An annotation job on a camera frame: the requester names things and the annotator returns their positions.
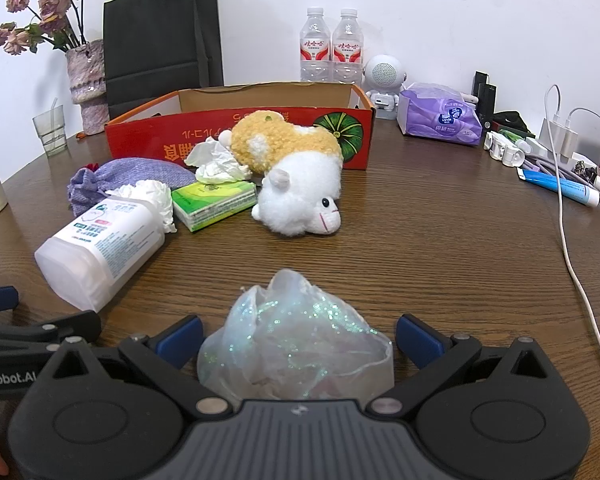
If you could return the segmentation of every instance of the red and white label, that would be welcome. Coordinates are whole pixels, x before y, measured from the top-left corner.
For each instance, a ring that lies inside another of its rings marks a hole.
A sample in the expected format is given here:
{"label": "red and white label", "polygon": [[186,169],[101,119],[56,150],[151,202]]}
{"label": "red and white label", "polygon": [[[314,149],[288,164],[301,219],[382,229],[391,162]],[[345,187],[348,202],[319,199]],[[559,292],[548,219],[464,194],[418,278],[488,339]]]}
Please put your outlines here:
{"label": "red and white label", "polygon": [[319,38],[300,40],[300,61],[328,61],[329,41]]}
{"label": "red and white label", "polygon": [[362,63],[362,45],[351,40],[335,41],[333,60],[340,63]]}

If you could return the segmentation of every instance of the green melon illustration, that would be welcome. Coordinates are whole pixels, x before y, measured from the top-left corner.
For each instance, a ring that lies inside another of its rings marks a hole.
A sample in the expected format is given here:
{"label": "green melon illustration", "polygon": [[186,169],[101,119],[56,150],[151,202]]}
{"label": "green melon illustration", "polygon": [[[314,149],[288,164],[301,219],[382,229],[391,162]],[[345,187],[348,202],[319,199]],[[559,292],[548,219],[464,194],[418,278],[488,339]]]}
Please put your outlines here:
{"label": "green melon illustration", "polygon": [[338,139],[344,162],[349,162],[362,149],[365,130],[355,117],[344,112],[332,112],[318,117],[314,126],[322,126]]}

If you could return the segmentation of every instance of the plush toy tail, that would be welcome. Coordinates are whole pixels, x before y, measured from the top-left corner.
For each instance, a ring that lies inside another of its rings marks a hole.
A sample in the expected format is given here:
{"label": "plush toy tail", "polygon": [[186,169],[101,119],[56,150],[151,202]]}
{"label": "plush toy tail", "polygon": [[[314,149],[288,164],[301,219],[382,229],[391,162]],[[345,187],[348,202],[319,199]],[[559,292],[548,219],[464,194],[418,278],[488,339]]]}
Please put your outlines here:
{"label": "plush toy tail", "polygon": [[231,130],[225,130],[218,135],[218,141],[226,148],[231,147]]}

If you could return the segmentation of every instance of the glittery translucent bag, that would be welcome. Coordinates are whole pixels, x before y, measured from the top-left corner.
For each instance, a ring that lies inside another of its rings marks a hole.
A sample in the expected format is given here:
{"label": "glittery translucent bag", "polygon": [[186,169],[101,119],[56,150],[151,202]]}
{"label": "glittery translucent bag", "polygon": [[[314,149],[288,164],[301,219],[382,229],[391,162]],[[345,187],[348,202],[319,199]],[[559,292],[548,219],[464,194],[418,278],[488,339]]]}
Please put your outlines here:
{"label": "glittery translucent bag", "polygon": [[289,269],[238,298],[198,355],[198,378],[242,399],[357,399],[394,386],[391,341],[355,309]]}

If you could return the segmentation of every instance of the red cardboard box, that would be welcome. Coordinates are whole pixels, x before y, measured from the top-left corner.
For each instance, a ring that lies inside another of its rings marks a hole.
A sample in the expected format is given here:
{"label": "red cardboard box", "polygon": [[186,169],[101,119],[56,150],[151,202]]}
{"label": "red cardboard box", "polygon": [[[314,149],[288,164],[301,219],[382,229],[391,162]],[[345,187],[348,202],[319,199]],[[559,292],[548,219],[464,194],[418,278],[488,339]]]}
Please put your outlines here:
{"label": "red cardboard box", "polygon": [[375,108],[355,85],[280,82],[179,90],[105,126],[114,158],[142,156],[184,166],[192,147],[218,138],[245,115],[273,110],[293,124],[320,124],[338,139],[344,168],[365,170]]}

